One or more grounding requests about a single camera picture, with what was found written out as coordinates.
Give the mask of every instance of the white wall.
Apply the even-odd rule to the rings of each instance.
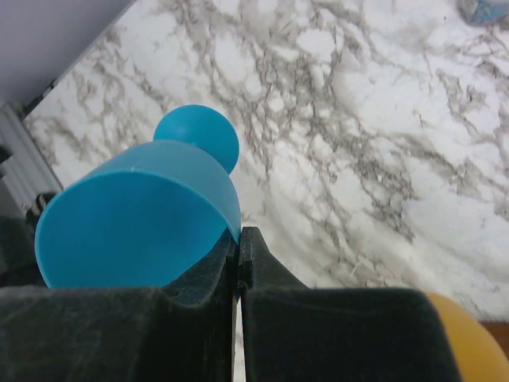
[[[131,0],[0,0],[0,99],[28,103]]]

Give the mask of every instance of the blue plastic object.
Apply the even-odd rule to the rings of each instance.
[[[458,6],[470,25],[489,25],[509,14],[508,0],[458,0]]]
[[[195,107],[186,107],[186,113],[203,112],[204,107]],[[171,135],[169,120],[166,137]],[[212,147],[225,136],[230,145],[233,134],[238,155],[233,127],[228,123],[230,130],[224,124],[216,129],[214,121],[202,126],[206,134],[200,137],[196,123],[204,120],[186,122],[181,115],[179,134],[191,136],[182,133],[187,126],[195,142],[206,143],[213,136],[218,143]],[[239,200],[224,168],[233,169],[234,155],[220,157],[229,161],[220,164],[209,152],[169,139],[148,142],[117,155],[57,195],[43,212],[35,237],[46,284],[163,287],[202,259],[224,229],[238,241]]]
[[[187,105],[168,113],[157,125],[153,140],[186,142],[209,153],[228,172],[239,159],[239,140],[231,123],[210,107]]]

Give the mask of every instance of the wooden surface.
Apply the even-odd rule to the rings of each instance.
[[[481,322],[492,334],[509,359],[509,323]]]

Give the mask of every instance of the blue ball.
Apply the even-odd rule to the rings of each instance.
[[[239,139],[231,123],[202,105],[178,107],[165,115],[153,140],[170,139],[201,148],[231,173],[239,159]]]

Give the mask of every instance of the marble countertop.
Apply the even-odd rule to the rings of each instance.
[[[509,32],[430,3],[138,0],[26,123],[69,185],[171,109],[214,107],[243,224],[307,285],[509,320]]]

